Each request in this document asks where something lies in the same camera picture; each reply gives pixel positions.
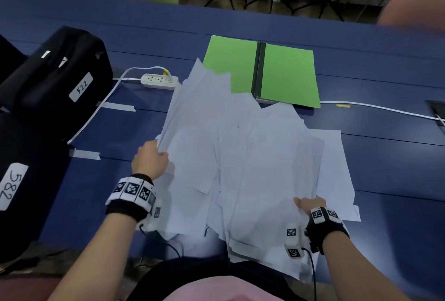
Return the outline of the person's right hand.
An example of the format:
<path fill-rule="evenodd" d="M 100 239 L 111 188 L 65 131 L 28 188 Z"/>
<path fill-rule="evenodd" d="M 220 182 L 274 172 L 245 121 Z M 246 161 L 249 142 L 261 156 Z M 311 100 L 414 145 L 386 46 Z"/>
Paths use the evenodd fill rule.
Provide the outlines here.
<path fill-rule="evenodd" d="M 320 208 L 320 207 L 326 208 L 327 207 L 326 201 L 323 198 L 316 196 L 315 198 L 312 199 L 312 209 Z"/>

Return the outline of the person's left hand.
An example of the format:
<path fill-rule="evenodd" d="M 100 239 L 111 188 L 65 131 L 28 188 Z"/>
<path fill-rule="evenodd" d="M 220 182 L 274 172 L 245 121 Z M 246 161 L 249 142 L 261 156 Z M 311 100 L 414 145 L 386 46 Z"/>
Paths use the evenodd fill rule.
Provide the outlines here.
<path fill-rule="evenodd" d="M 133 177 L 144 175 L 155 180 L 162 176 L 164 173 L 157 173 L 157 154 L 159 152 L 158 141 L 155 139 L 146 141 L 140 146 L 131 162 Z"/>

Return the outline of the pile of white paper sheets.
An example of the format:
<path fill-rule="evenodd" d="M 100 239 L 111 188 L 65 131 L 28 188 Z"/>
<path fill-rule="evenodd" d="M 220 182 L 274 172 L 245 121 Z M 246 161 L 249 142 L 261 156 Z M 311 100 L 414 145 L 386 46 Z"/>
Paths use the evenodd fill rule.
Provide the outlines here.
<path fill-rule="evenodd" d="M 294 197 L 320 196 L 340 219 L 360 221 L 341 132 L 307 128 L 290 104 L 261 108 L 251 94 L 232 94 L 231 75 L 199 59 L 173 93 L 158 147 L 170 159 L 155 181 L 165 240 L 209 227 L 232 261 L 299 280 L 312 265 L 306 252 L 292 259 L 284 247 L 286 226 L 308 223 Z"/>

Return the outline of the person's right forearm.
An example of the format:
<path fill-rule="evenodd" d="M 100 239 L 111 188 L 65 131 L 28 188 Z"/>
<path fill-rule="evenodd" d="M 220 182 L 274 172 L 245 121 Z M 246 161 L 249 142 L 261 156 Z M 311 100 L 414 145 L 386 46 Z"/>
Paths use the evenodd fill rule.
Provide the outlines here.
<path fill-rule="evenodd" d="M 328 234 L 322 248 L 339 301 L 411 301 L 344 233 Z"/>

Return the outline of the person's left forearm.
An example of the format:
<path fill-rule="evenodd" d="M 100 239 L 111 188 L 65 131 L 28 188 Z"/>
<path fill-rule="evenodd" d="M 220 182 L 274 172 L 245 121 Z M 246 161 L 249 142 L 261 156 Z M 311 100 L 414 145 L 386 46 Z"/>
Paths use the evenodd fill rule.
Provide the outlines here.
<path fill-rule="evenodd" d="M 116 301 L 136 225 L 130 216 L 108 214 L 48 301 Z"/>

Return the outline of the right wristband with marker tags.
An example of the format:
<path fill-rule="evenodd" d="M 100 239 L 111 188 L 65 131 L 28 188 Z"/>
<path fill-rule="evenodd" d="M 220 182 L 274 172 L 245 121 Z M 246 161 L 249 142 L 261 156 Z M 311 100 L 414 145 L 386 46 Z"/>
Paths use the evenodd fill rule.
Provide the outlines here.
<path fill-rule="evenodd" d="M 309 238 L 313 253 L 318 251 L 324 255 L 323 242 L 327 235 L 335 231 L 342 232 L 349 237 L 348 230 L 336 211 L 325 207 L 316 207 L 310 210 L 309 222 L 304 230 L 304 235 Z"/>

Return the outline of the wristband with marker tags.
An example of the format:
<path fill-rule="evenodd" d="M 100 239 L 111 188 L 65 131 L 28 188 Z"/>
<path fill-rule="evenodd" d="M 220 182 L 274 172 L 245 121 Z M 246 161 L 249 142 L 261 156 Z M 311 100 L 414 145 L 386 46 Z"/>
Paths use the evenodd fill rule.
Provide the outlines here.
<path fill-rule="evenodd" d="M 105 214 L 122 214 L 141 222 L 152 216 L 156 199 L 153 180 L 136 173 L 119 180 L 105 203 Z"/>
<path fill-rule="evenodd" d="M 327 235 L 335 231 L 342 232 L 349 237 L 348 230 L 336 211 L 325 207 L 316 207 L 310 210 L 309 222 L 304 230 L 304 235 L 309 238 L 313 253 L 318 251 L 324 255 L 323 242 Z"/>

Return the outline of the left wristband with marker tags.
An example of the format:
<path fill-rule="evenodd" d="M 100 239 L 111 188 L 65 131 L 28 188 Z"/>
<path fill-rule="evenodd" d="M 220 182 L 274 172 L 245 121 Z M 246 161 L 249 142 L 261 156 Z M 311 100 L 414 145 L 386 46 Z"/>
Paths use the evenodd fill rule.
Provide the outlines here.
<path fill-rule="evenodd" d="M 156 199 L 153 180 L 136 173 L 119 180 L 105 203 L 105 214 L 122 214 L 141 222 L 152 216 Z"/>

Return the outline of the grey tape strip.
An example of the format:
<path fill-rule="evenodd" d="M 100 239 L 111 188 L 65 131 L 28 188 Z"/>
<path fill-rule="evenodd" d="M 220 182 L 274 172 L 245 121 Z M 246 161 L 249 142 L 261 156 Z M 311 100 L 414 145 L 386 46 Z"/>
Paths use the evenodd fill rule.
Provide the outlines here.
<path fill-rule="evenodd" d="M 97 107 L 118 110 L 118 111 L 136 112 L 135 107 L 132 105 L 125 105 L 108 101 L 104 103 L 98 102 Z"/>
<path fill-rule="evenodd" d="M 85 151 L 85 150 L 78 150 L 78 149 L 70 149 L 69 156 L 72 158 L 101 160 L 99 152 L 92 152 L 92 151 Z"/>

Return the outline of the white power strip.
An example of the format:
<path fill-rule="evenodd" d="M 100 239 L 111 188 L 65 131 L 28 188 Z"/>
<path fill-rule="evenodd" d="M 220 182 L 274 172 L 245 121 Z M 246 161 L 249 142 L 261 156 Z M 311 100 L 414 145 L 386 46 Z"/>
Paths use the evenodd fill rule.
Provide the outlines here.
<path fill-rule="evenodd" d="M 161 89 L 161 90 L 174 90 L 179 84 L 178 77 L 172 75 L 158 75 L 145 73 L 142 75 L 141 84 L 146 88 Z"/>

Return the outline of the pink shirt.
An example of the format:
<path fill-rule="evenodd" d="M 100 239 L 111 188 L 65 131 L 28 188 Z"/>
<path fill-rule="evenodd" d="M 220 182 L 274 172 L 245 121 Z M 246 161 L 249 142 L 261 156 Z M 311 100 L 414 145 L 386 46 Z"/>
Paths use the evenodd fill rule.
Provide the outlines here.
<path fill-rule="evenodd" d="M 193 281 L 170 293 L 163 301 L 283 301 L 234 276 Z"/>

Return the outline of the black case with white label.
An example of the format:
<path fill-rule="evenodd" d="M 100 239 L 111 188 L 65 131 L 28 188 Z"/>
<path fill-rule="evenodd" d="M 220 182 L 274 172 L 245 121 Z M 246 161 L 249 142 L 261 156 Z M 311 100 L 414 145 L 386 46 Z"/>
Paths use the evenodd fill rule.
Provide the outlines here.
<path fill-rule="evenodd" d="M 63 26 L 0 84 L 0 105 L 69 143 L 113 84 L 102 39 Z"/>
<path fill-rule="evenodd" d="M 70 148 L 0 113 L 0 263 L 38 240 L 70 163 Z"/>

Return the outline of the open green folder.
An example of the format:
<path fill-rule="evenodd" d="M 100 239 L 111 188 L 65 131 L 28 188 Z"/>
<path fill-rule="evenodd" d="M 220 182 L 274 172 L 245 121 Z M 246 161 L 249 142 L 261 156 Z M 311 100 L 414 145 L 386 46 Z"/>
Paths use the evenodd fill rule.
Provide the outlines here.
<path fill-rule="evenodd" d="M 213 35 L 203 66 L 230 73 L 233 94 L 300 107 L 321 107 L 310 50 Z"/>

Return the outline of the pink chair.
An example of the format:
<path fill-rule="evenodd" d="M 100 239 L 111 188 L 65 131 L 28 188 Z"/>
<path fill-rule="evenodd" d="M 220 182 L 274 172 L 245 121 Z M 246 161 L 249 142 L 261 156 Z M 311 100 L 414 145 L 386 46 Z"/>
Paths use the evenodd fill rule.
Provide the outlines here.
<path fill-rule="evenodd" d="M 377 24 L 445 34 L 445 0 L 389 0 Z"/>

